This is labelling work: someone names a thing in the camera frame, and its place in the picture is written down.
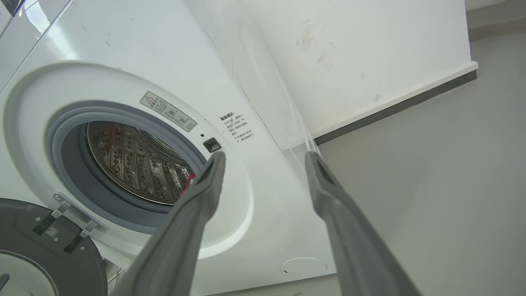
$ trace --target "front-loading washer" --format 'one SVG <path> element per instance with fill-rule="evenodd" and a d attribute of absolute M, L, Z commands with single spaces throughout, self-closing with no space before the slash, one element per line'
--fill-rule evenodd
<path fill-rule="evenodd" d="M 220 30 L 194 4 L 76 0 L 61 10 L 50 2 L 26 2 L 0 38 L 2 67 L 13 70 L 0 75 L 3 199 L 49 212 L 66 202 L 63 217 L 79 235 L 88 230 L 100 255 L 126 269 L 221 150 L 223 191 L 193 294 L 335 272 L 301 179 L 305 130 L 295 131 L 304 126 L 290 124 L 300 116 L 271 60 L 253 51 L 225 60 Z M 241 24 L 254 48 L 257 32 Z M 16 48 L 26 54 L 5 58 Z M 42 223 L 35 219 L 29 230 Z M 68 249 L 65 233 L 48 243 L 78 254 L 82 245 Z"/>

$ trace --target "stainless steel drum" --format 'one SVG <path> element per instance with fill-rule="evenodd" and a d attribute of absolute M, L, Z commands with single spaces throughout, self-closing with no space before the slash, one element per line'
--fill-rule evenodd
<path fill-rule="evenodd" d="M 124 190 L 173 205 L 193 170 L 161 140 L 126 124 L 90 122 L 86 138 L 100 169 Z"/>

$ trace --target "washing machine door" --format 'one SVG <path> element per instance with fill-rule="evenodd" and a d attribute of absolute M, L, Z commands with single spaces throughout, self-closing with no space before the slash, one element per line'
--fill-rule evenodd
<path fill-rule="evenodd" d="M 104 261 L 93 241 L 79 243 L 82 229 L 64 216 L 43 227 L 51 212 L 0 199 L 0 295 L 107 295 Z"/>

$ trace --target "wall baseboard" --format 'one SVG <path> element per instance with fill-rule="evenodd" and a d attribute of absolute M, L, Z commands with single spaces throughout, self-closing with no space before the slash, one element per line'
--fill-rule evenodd
<path fill-rule="evenodd" d="M 314 132 L 312 136 L 315 138 L 316 144 L 321 145 L 341 135 L 350 133 L 366 125 L 382 120 L 388 116 L 418 105 L 429 100 L 430 98 L 436 97 L 477 79 L 478 67 L 479 64 L 477 62 L 471 62 L 471 64 L 464 66 L 463 68 L 458 69 L 449 75 L 446 75 L 431 83 L 427 83 L 413 91 L 408 92 L 405 95 L 397 97 L 394 100 L 384 102 L 378 106 L 372 107 L 369 110 L 363 111 L 359 114 L 354 114 L 353 116 L 340 121 L 331 127 Z"/>

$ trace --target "gray baseboard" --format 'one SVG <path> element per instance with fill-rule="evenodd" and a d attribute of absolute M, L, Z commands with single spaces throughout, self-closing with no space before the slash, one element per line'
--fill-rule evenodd
<path fill-rule="evenodd" d="M 408 109 L 408 108 L 411 108 L 415 105 L 418 105 L 422 102 L 425 102 L 427 100 L 429 100 L 430 98 L 433 98 L 433 97 L 436 97 L 440 94 L 443 94 L 445 92 L 448 92 L 454 88 L 457 88 L 461 85 L 464 85 L 470 81 L 473 81 L 477 79 L 477 70 L 473 70 L 467 74 L 464 74 L 460 77 L 457 77 L 453 80 L 450 80 L 446 83 L 443 83 L 439 86 L 436 86 L 426 92 L 423 92 L 419 95 L 416 95 L 414 97 L 411 97 L 403 102 L 400 102 L 396 105 L 393 105 L 389 108 L 386 108 L 382 111 L 379 111 L 375 114 L 372 114 L 372 115 L 369 115 L 363 119 L 360 119 L 358 121 L 355 121 L 353 123 L 350 123 L 346 126 L 343 126 L 337 130 L 334 130 L 330 133 L 327 133 L 323 136 L 319 136 L 317 137 L 316 139 L 314 139 L 316 141 L 316 144 L 318 145 L 321 145 L 323 143 L 327 143 L 331 140 L 334 140 L 336 139 L 337 137 L 339 136 L 342 136 L 342 135 L 345 135 L 347 133 L 350 133 L 352 131 L 355 131 L 357 129 L 360 129 L 364 126 L 367 126 L 371 123 L 374 123 L 376 121 L 379 121 L 379 120 L 382 120 L 386 117 L 389 117 L 391 115 L 394 115 L 398 112 L 401 112 L 401 111 L 404 111 L 405 109 Z"/>

